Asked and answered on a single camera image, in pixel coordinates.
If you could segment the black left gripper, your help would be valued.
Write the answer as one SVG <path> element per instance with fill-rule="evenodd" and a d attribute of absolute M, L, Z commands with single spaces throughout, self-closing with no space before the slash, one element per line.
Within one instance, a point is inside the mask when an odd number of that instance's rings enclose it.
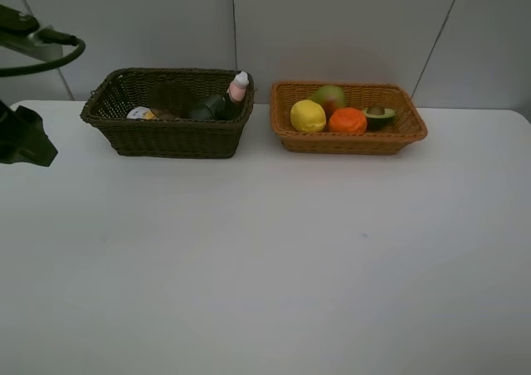
<path fill-rule="evenodd" d="M 62 57 L 62 46 L 46 38 L 55 29 L 33 15 L 1 6 L 1 46 L 39 61 Z M 49 140 L 42 117 L 19 105 L 1 105 L 1 163 L 29 163 L 49 167 L 57 149 Z"/>

